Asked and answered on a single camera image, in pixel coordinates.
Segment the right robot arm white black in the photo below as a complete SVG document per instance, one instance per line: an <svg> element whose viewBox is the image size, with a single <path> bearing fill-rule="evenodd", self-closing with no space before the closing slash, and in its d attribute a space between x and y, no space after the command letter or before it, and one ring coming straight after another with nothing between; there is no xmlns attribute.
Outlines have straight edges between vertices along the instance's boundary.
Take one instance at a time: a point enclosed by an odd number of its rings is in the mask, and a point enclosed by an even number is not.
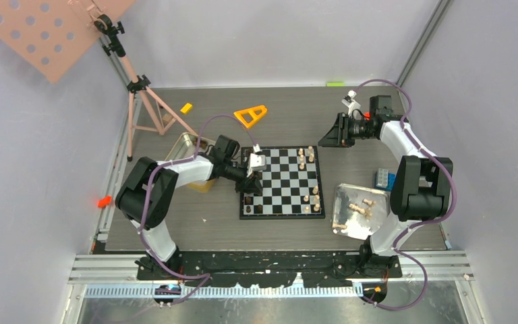
<svg viewBox="0 0 518 324"><path fill-rule="evenodd" d="M394 113L390 96L370 98L369 116L355 118L360 105L350 90L342 99L347 112L338 113L319 146L349 148L356 140L376 138L399 162L390 193L390 213L377 232L360 246L358 268L367 277L392 265L399 246L419 225L441 220L454 207L453 162L438 157L415 136L404 115Z"/></svg>

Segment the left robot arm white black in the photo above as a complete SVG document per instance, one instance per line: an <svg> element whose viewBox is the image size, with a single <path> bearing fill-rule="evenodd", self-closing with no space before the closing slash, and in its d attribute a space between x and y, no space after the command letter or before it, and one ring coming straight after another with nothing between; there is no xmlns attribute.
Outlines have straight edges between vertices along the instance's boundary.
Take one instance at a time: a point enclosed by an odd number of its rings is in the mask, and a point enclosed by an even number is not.
<svg viewBox="0 0 518 324"><path fill-rule="evenodd" d="M148 254L156 259L155 272L163 279L173 279L180 269L175 257L178 247L165 222L176 189L225 178L234 182L236 192L262 193L258 172L266 169L266 156L254 145L246 159L238 163L234 157L239 149L237 141L219 136L206 151L183 159L157 162L142 157L122 184L115 206L135 227Z"/></svg>

